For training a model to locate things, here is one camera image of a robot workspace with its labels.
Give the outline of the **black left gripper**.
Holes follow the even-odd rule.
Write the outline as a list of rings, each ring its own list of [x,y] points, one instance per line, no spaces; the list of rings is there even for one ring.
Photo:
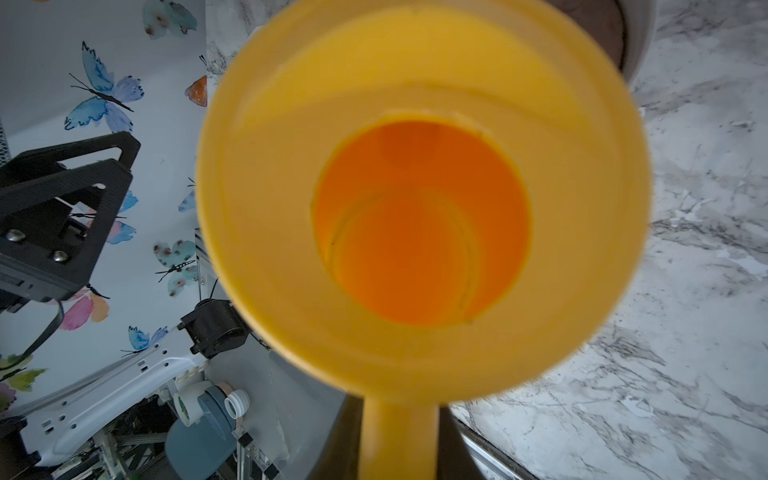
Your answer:
[[[118,132],[29,150],[2,166],[2,310],[65,301],[86,286],[140,147]]]

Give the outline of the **yellow plastic watering can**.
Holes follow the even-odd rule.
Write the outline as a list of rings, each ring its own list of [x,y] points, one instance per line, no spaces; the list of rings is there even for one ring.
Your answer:
[[[638,110],[543,1],[298,1],[209,103],[197,215],[239,313],[363,400],[357,475],[433,479],[442,406],[586,342],[642,255]]]

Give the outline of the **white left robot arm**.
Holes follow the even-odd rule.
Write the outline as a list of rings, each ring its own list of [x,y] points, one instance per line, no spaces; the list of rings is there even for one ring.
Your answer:
[[[118,218],[140,149],[118,132],[24,152],[1,169],[1,308],[80,297]],[[206,298],[94,380],[1,422],[1,475],[48,479],[99,430],[172,381],[242,346],[249,329]]]

